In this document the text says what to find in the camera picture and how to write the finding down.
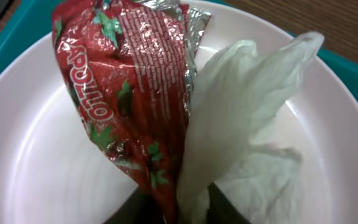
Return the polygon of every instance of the foil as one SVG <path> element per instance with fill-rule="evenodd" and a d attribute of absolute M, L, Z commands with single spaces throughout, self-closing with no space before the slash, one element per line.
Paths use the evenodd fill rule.
<path fill-rule="evenodd" d="M 186 72 L 184 78 L 187 97 L 185 97 L 184 105 L 185 110 L 190 115 L 190 96 L 194 87 L 194 79 L 197 77 L 195 56 L 206 25 L 211 18 L 211 13 L 190 6 L 186 16 L 183 16 L 179 0 L 139 0 L 136 2 L 151 9 L 163 11 L 165 14 L 182 21 L 182 29 L 186 31 L 184 32 L 186 50 Z"/>

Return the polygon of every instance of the white plate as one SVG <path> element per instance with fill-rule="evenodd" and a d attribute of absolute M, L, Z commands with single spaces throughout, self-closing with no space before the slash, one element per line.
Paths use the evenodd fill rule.
<path fill-rule="evenodd" d="M 239 39 L 264 53 L 291 38 L 237 9 L 190 3 L 213 13 L 199 68 Z M 0 75 L 0 223 L 102 223 L 135 189 L 88 141 L 51 43 L 45 36 Z M 300 223 L 358 223 L 358 104 L 322 61 L 279 112 L 272 140 L 304 155 Z"/>

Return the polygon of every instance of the blue tray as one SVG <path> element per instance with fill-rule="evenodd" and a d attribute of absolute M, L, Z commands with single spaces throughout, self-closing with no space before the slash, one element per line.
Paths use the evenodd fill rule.
<path fill-rule="evenodd" d="M 224 4 L 221 0 L 210 0 Z M 0 34 L 0 73 L 26 48 L 52 28 L 51 12 L 60 0 L 22 0 Z M 337 74 L 358 101 L 358 64 L 328 50 L 319 56 Z"/>

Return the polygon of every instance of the crumpled napkin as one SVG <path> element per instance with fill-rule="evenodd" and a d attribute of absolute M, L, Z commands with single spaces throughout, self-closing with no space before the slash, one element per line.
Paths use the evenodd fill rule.
<path fill-rule="evenodd" d="M 301 156 L 255 145 L 301 82 L 324 37 L 309 32 L 267 55 L 240 40 L 216 53 L 194 82 L 178 181 L 181 218 L 206 223 L 207 187 L 216 182 L 253 224 L 292 224 L 301 205 Z"/>

